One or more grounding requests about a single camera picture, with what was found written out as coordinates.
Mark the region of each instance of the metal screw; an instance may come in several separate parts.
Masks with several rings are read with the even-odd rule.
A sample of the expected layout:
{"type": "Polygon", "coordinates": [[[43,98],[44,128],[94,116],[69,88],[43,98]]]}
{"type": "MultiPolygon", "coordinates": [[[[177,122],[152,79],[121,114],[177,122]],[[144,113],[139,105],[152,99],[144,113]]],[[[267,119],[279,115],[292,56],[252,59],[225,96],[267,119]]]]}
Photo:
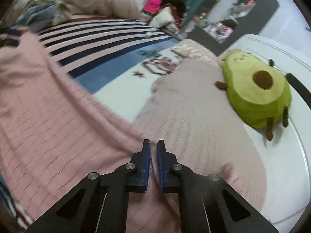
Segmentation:
{"type": "Polygon", "coordinates": [[[131,170],[131,169],[134,169],[134,168],[135,168],[135,164],[134,164],[134,163],[127,163],[127,164],[125,165],[125,167],[126,167],[126,169],[131,170]]]}
{"type": "Polygon", "coordinates": [[[90,180],[95,180],[95,179],[97,179],[97,177],[98,177],[98,173],[96,173],[96,172],[91,172],[91,173],[88,175],[88,177],[89,177],[90,180]]]}
{"type": "Polygon", "coordinates": [[[212,173],[208,176],[212,181],[218,181],[219,180],[219,175],[212,173]]]}
{"type": "Polygon", "coordinates": [[[181,170],[183,168],[183,166],[181,164],[175,164],[173,165],[173,169],[174,170],[181,170]]]}

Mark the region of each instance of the blue gripper pad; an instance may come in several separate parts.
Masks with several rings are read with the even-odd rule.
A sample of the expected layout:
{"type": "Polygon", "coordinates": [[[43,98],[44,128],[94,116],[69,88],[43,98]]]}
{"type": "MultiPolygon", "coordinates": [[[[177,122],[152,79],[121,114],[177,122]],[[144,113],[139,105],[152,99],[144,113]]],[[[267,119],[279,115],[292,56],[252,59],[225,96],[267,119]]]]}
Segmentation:
{"type": "Polygon", "coordinates": [[[164,189],[164,174],[163,174],[163,161],[162,161],[160,141],[158,141],[158,143],[157,143],[157,157],[158,157],[159,185],[160,185],[161,191],[163,191],[163,189],[164,189]]]}
{"type": "Polygon", "coordinates": [[[146,146],[146,156],[145,156],[145,169],[144,169],[144,188],[147,191],[148,187],[148,180],[149,180],[149,164],[150,164],[150,157],[151,157],[151,145],[150,141],[148,140],[148,144],[146,146]]]}

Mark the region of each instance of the pink box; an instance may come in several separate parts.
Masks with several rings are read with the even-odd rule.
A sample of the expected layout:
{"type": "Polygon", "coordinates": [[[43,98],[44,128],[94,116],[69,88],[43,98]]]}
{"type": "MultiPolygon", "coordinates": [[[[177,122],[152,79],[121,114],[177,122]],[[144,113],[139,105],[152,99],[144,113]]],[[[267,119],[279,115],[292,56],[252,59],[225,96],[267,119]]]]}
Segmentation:
{"type": "Polygon", "coordinates": [[[151,14],[156,13],[161,7],[162,0],[148,0],[144,6],[144,11],[147,11],[151,14]]]}

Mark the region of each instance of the star print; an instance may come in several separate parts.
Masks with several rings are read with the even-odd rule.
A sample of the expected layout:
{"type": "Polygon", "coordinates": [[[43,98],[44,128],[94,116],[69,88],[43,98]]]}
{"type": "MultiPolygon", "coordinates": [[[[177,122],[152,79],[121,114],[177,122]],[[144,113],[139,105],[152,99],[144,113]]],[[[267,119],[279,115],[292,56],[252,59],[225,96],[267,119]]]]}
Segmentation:
{"type": "Polygon", "coordinates": [[[144,77],[145,77],[145,76],[144,76],[144,73],[141,73],[141,72],[139,72],[139,71],[133,72],[133,76],[138,76],[139,78],[144,78],[144,77]]]}

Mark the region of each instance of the bed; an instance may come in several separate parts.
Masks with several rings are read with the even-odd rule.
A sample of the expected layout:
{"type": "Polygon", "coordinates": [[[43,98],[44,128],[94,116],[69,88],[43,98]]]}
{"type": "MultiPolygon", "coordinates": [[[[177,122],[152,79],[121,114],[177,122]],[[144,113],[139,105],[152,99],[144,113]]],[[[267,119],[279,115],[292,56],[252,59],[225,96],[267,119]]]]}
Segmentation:
{"type": "MultiPolygon", "coordinates": [[[[311,89],[308,79],[311,60],[301,53],[273,40],[251,34],[240,38],[230,47],[232,48],[250,52],[266,63],[269,59],[273,59],[276,67],[284,74],[293,74],[306,88],[311,89]]],[[[158,50],[164,55],[171,55],[169,48],[158,50]]],[[[95,74],[90,74],[90,77],[96,79],[95,74]]],[[[125,120],[133,122],[152,96],[151,88],[159,75],[148,73],[135,61],[127,67],[127,70],[121,70],[108,81],[103,79],[94,89],[86,77],[86,75],[77,76],[76,80],[92,92],[101,103],[113,109],[125,120]],[[135,71],[144,73],[145,78],[138,79],[133,76],[135,71]]],[[[310,110],[293,87],[291,91],[293,106],[290,111],[290,127],[285,130],[277,129],[275,140],[266,142],[261,134],[245,125],[267,171],[267,195],[261,213],[280,232],[288,232],[295,225],[310,200],[308,158],[311,157],[311,152],[308,148],[311,140],[307,132],[310,128],[308,122],[310,110]]]]}
{"type": "MultiPolygon", "coordinates": [[[[135,120],[152,96],[153,83],[162,77],[161,74],[153,73],[143,66],[144,61],[150,60],[150,57],[154,58],[150,53],[154,55],[155,51],[172,60],[175,59],[176,62],[180,58],[170,51],[170,48],[177,43],[176,40],[143,23],[123,19],[70,22],[44,30],[39,38],[54,61],[60,63],[63,73],[68,73],[100,103],[129,122],[135,120]],[[151,38],[145,38],[146,32],[153,32],[151,38]],[[111,38],[113,34],[117,34],[114,37],[118,38],[118,41],[120,37],[123,38],[121,40],[123,42],[111,41],[114,39],[111,38]],[[86,49],[91,52],[80,53],[79,47],[84,44],[89,45],[86,49]],[[124,46],[121,45],[124,44],[130,44],[132,48],[127,46],[128,49],[122,49],[124,46]],[[102,55],[101,52],[106,48],[96,49],[101,45],[110,45],[112,52],[102,55]],[[71,55],[62,56],[64,52],[70,53],[72,50],[74,52],[71,55]]],[[[250,34],[240,38],[231,48],[251,52],[265,62],[272,58],[276,67],[284,74],[292,73],[306,88],[311,89],[308,80],[311,71],[308,64],[311,62],[295,50],[250,34]]],[[[261,213],[284,233],[297,222],[310,199],[308,166],[310,157],[308,148],[311,142],[308,137],[310,110],[299,93],[293,87],[291,90],[293,106],[290,111],[290,127],[276,130],[276,139],[266,142],[261,134],[245,125],[267,173],[266,201],[261,213]]]]}

